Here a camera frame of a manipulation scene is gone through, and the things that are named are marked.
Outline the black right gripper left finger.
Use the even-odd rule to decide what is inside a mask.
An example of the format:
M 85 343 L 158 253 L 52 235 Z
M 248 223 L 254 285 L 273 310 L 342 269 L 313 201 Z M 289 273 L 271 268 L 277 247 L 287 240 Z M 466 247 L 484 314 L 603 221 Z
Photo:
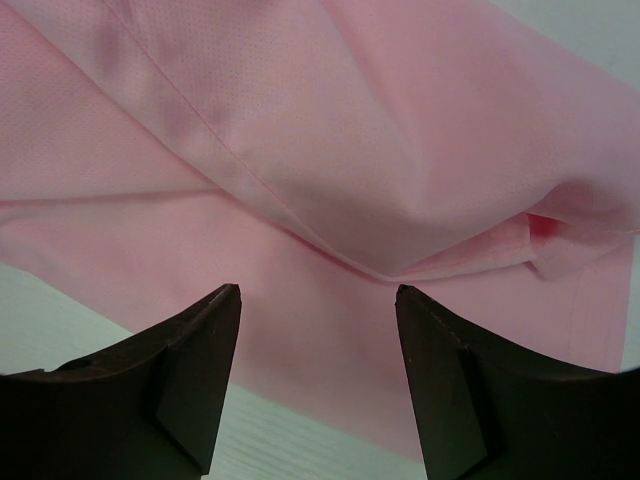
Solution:
M 199 479 L 211 468 L 239 332 L 226 284 L 59 368 L 1 379 L 5 479 Z

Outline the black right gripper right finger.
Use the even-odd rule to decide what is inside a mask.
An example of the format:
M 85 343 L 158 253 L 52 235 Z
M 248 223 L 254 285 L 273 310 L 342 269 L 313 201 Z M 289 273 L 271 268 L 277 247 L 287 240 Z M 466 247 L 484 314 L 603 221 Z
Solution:
M 412 286 L 395 308 L 430 480 L 638 477 L 637 370 L 539 354 Z

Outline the pink t shirt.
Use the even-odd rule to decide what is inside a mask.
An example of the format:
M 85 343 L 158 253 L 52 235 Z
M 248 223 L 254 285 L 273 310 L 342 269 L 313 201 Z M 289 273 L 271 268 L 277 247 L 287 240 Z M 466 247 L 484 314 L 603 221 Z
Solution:
M 241 289 L 233 379 L 419 452 L 402 284 L 622 360 L 637 5 L 5 1 L 1 260 L 129 330 Z

